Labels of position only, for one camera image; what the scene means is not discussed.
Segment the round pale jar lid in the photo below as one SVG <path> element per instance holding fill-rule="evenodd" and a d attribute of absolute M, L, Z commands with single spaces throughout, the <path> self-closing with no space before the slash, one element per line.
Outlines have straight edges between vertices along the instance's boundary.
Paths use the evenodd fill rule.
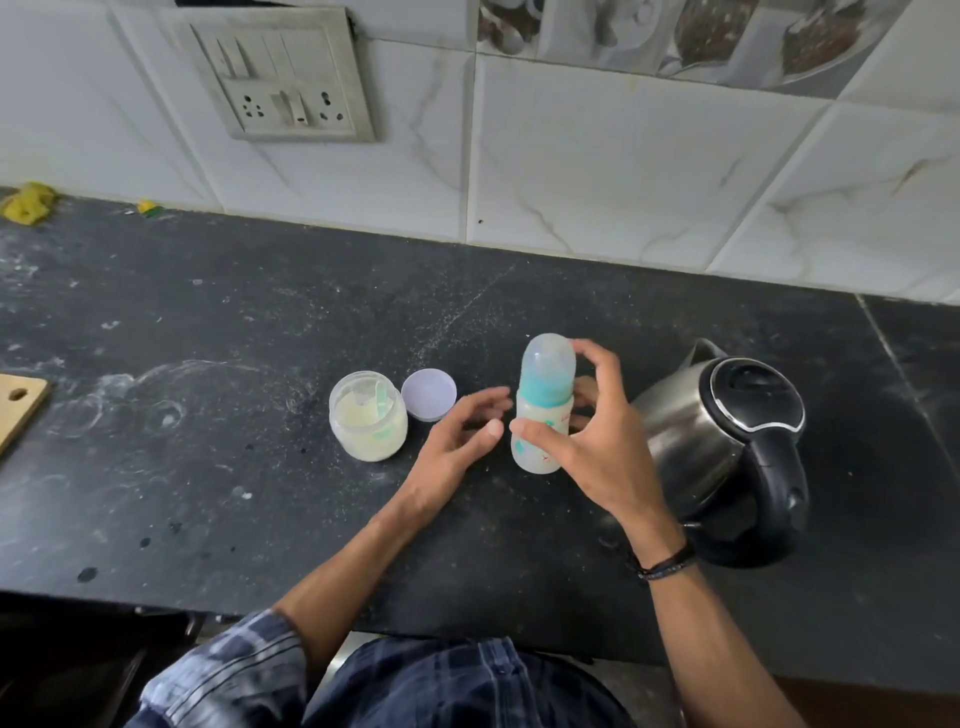
<path fill-rule="evenodd" d="M 452 376 L 432 368 L 412 372 L 404 380 L 400 394 L 407 414 L 422 423 L 436 423 L 446 417 L 458 400 Z"/>

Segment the stainless steel electric kettle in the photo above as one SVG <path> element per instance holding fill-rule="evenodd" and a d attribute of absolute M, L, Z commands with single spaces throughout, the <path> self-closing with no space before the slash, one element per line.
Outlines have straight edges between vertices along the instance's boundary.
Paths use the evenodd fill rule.
<path fill-rule="evenodd" d="M 666 503 L 705 561 L 764 568 L 791 555 L 810 512 L 798 451 L 807 409 L 774 367 L 697 339 L 678 369 L 632 403 Z M 704 519 L 733 481 L 752 497 L 752 524 L 734 537 L 709 533 Z"/>

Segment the wooden cutting board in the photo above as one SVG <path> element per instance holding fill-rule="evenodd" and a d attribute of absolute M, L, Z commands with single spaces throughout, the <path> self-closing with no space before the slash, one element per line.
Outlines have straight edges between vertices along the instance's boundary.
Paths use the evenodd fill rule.
<path fill-rule="evenodd" d="M 48 380 L 0 371 L 0 458 L 40 408 Z"/>

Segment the yellow cloth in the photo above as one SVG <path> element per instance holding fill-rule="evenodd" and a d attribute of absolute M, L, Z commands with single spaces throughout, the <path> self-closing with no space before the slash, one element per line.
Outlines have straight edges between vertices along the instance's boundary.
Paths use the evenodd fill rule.
<path fill-rule="evenodd" d="M 31 180 L 0 200 L 0 218 L 31 227 L 53 213 L 58 199 L 59 195 L 52 187 Z"/>

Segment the clear jar of milk powder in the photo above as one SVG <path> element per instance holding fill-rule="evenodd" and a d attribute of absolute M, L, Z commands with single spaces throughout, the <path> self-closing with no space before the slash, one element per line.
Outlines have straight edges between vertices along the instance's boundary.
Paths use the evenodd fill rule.
<path fill-rule="evenodd" d="M 329 423 L 352 458 L 376 463 L 404 445 L 408 415 L 401 392 L 384 374 L 359 370 L 342 378 L 329 396 Z"/>

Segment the person's right forearm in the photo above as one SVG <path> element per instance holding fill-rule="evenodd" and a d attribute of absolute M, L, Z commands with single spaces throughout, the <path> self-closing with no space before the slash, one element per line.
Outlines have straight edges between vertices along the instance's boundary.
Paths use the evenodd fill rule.
<path fill-rule="evenodd" d="M 698 566 L 649 590 L 691 728 L 807 728 Z"/>

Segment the white wall switch socket panel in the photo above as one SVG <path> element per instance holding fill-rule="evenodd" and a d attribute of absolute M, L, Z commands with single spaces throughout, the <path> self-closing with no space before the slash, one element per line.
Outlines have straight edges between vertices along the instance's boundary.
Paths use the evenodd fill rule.
<path fill-rule="evenodd" d="M 345 7 L 179 7 L 162 18 L 234 140 L 377 140 Z"/>

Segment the person's right hand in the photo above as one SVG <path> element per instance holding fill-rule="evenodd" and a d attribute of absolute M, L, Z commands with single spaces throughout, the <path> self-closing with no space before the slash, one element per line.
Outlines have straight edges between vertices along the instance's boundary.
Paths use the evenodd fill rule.
<path fill-rule="evenodd" d="M 595 370 L 586 402 L 593 416 L 579 421 L 570 459 L 555 459 L 584 494 L 630 531 L 682 537 L 669 512 L 642 426 L 627 400 L 618 357 L 589 339 L 571 339 L 574 352 Z"/>

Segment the person's left forearm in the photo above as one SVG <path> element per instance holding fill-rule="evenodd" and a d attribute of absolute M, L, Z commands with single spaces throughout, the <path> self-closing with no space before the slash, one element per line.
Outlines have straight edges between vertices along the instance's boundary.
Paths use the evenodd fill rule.
<path fill-rule="evenodd" d="M 399 492 L 343 548 L 271 606 L 299 638 L 310 686 L 325 676 L 390 565 L 443 506 L 422 493 Z"/>

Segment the blue plaid shirt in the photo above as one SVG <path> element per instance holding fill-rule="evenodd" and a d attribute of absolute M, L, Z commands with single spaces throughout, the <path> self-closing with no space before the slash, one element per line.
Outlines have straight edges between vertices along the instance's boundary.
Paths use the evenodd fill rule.
<path fill-rule="evenodd" d="M 380 637 L 308 697 L 302 641 L 265 610 L 154 676 L 124 728 L 636 726 L 594 676 L 508 637 Z"/>

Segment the person's left hand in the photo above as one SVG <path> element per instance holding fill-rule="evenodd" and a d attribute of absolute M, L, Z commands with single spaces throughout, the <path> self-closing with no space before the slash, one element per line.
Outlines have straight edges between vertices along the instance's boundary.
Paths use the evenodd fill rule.
<path fill-rule="evenodd" d="M 425 525 L 437 516 L 470 468 L 459 467 L 461 431 L 501 420 L 505 432 L 503 418 L 512 405 L 509 387 L 490 387 L 460 397 L 445 417 L 433 424 L 398 491 L 400 501 L 419 524 Z"/>

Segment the baby bottle with teal collar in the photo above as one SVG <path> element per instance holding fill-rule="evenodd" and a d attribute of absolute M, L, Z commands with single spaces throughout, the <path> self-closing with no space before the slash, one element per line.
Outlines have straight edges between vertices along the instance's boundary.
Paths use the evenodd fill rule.
<path fill-rule="evenodd" d="M 577 355 L 567 337 L 544 333 L 531 339 L 521 362 L 516 417 L 568 435 L 576 366 Z"/>

